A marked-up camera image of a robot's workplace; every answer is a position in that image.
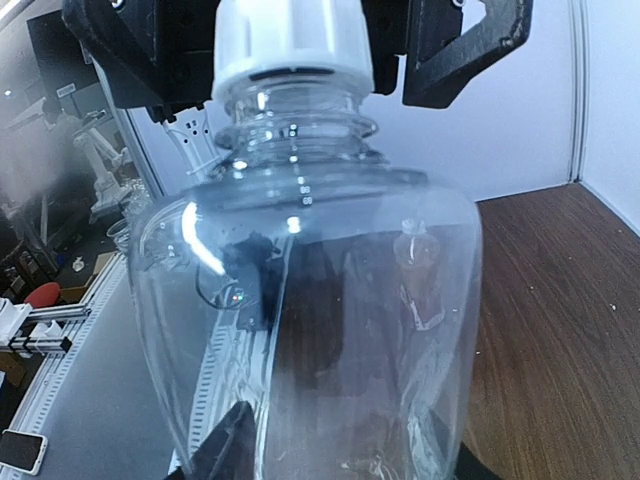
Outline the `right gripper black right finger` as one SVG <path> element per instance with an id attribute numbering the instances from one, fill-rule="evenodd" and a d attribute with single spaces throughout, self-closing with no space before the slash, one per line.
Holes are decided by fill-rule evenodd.
<path id="1" fill-rule="evenodd" d="M 487 468 L 465 444 L 462 444 L 457 459 L 457 479 L 495 480 L 495 473 Z"/>

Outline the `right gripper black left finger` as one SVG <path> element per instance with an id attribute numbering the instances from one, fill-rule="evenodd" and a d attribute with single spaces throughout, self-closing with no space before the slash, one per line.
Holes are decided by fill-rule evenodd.
<path id="1" fill-rule="evenodd" d="M 238 401 L 191 457 L 191 472 L 177 467 L 167 478 L 253 479 L 256 439 L 253 409 L 248 402 Z"/>

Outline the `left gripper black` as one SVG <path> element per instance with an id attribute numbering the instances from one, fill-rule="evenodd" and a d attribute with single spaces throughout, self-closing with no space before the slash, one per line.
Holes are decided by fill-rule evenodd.
<path id="1" fill-rule="evenodd" d="M 364 0 L 375 94 L 398 85 L 406 56 L 403 103 L 447 108 L 481 72 L 529 37 L 529 1 L 485 1 L 485 16 L 462 30 L 459 1 Z"/>

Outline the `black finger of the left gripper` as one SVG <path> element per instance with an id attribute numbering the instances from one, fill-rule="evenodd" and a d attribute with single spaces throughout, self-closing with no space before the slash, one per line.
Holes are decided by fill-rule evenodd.
<path id="1" fill-rule="evenodd" d="M 101 67 L 114 104 L 173 122 L 212 99 L 217 1 L 65 1 L 62 18 Z"/>

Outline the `white cap of clear bottle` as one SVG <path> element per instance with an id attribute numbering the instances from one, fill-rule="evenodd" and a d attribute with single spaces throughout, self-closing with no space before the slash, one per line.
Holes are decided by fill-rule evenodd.
<path id="1" fill-rule="evenodd" d="M 212 97 L 272 74 L 337 74 L 368 95 L 374 90 L 362 2 L 222 1 L 216 9 Z"/>

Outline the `clear plastic bottle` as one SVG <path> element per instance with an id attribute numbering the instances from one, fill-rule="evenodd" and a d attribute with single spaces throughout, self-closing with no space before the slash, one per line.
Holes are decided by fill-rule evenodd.
<path id="1" fill-rule="evenodd" d="M 236 85 L 211 177 L 156 202 L 128 270 L 144 355 L 177 467 L 238 401 L 257 427 L 253 479 L 451 479 L 478 331 L 478 208 L 395 168 L 345 82 L 288 76 Z M 393 244 L 404 219 L 441 246 L 443 320 L 418 331 Z M 283 260 L 270 331 L 196 294 L 195 270 L 258 232 Z"/>

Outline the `amber tea bottle red label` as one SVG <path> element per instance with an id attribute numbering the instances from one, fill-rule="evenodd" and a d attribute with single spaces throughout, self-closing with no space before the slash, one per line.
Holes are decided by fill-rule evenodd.
<path id="1" fill-rule="evenodd" d="M 427 227 L 425 234 L 416 236 L 405 235 L 401 229 L 393 250 L 401 275 L 401 299 L 412 313 L 416 329 L 435 328 L 444 318 L 438 239 Z"/>

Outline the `white cap of tea bottle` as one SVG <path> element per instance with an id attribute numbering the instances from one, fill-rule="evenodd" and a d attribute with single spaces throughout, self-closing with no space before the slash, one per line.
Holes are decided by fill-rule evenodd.
<path id="1" fill-rule="evenodd" d="M 405 235 L 423 235 L 426 233 L 426 227 L 422 220 L 404 219 L 401 222 L 401 229 Z"/>

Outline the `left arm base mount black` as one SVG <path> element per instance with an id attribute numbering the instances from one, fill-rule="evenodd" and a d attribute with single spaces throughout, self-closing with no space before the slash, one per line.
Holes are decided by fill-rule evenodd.
<path id="1" fill-rule="evenodd" d="M 280 254 L 272 240 L 258 232 L 251 232 L 246 239 L 223 249 L 226 273 L 239 280 L 248 296 L 238 309 L 239 329 L 250 332 L 272 329 L 283 271 Z"/>

